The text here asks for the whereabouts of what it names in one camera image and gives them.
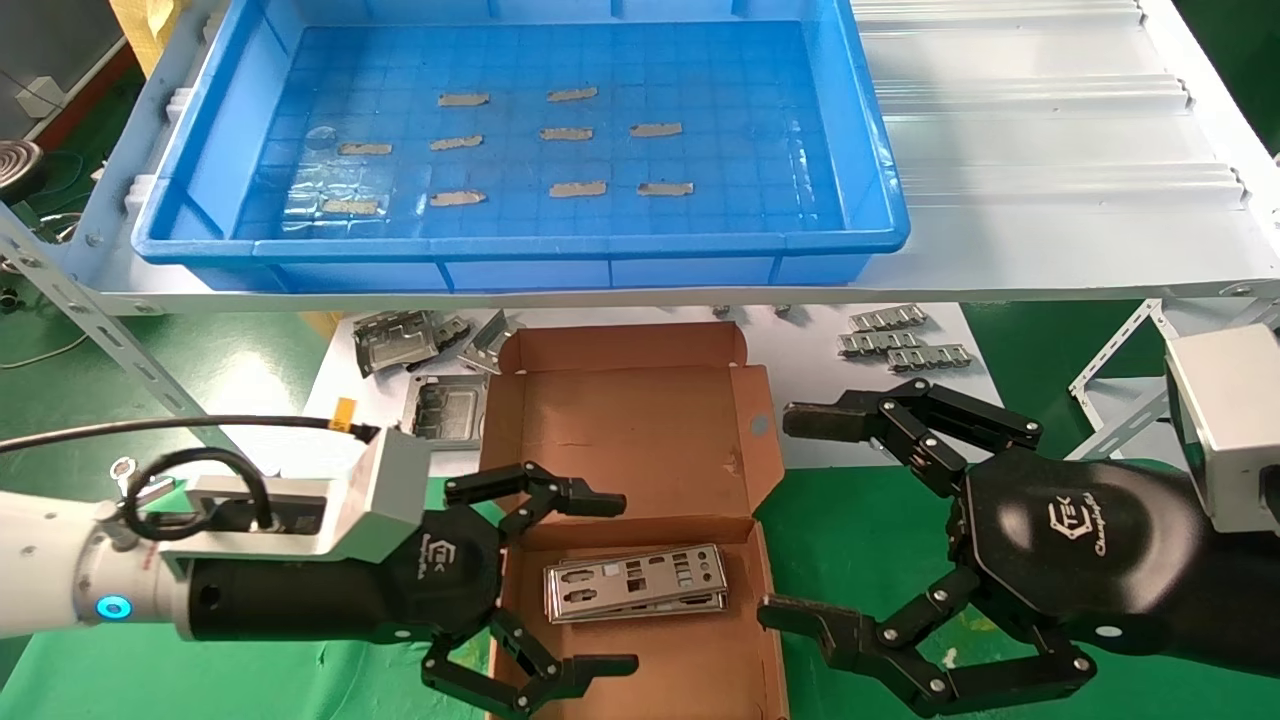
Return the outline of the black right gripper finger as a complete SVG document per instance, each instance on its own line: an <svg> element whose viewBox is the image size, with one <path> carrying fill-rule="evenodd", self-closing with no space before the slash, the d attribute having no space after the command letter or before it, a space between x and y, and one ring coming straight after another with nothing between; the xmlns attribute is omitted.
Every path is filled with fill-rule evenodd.
<svg viewBox="0 0 1280 720"><path fill-rule="evenodd" d="M877 442L941 498L957 497L968 460L945 442L951 437L989 454L1036 450L1041 424L924 379L887 391L847 389L832 404L788 404L783 433L840 443Z"/></svg>
<svg viewBox="0 0 1280 720"><path fill-rule="evenodd" d="M1057 628L1032 625L1036 655L946 669L919 644L983 592L982 577L955 568L883 621L854 609L767 594L765 629L813 639L833 670L878 680L918 717L955 716L1065 700L1096 675L1092 659Z"/></svg>

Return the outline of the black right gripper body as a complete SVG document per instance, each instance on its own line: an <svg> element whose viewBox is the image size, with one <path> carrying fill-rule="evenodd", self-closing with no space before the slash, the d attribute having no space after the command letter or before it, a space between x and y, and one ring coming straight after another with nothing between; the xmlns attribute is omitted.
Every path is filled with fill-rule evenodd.
<svg viewBox="0 0 1280 720"><path fill-rule="evenodd" d="M1010 448L969 468L952 520L974 605L1018 641L1277 674L1277 537L1215 530L1181 473Z"/></svg>

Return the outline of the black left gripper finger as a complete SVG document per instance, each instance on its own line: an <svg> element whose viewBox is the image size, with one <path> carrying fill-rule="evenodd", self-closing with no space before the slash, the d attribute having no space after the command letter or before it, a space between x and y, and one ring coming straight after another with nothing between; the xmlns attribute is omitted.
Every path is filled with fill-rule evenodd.
<svg viewBox="0 0 1280 720"><path fill-rule="evenodd" d="M502 543L511 543L553 512L575 518L617 518L625 495L595 492L577 477L558 477L536 462L517 462L456 477L445 483L448 507L472 506L522 495L525 501L498 523Z"/></svg>
<svg viewBox="0 0 1280 720"><path fill-rule="evenodd" d="M508 610L490 612L486 628L525 670L525 684L511 685L449 660L461 643L453 635L439 635L430 644L421 662L422 684L498 719L530 719L550 702L582 698L598 678L630 676L639 669L634 653L554 659Z"/></svg>

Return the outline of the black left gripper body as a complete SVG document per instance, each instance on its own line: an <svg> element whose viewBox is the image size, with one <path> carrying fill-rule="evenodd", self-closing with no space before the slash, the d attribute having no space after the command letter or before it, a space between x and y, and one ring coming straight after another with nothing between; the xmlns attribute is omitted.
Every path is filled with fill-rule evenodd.
<svg viewBox="0 0 1280 720"><path fill-rule="evenodd" d="M503 537L470 506L422 512L383 561L193 562L187 620L196 641L364 641L486 628L500 589Z"/></svg>

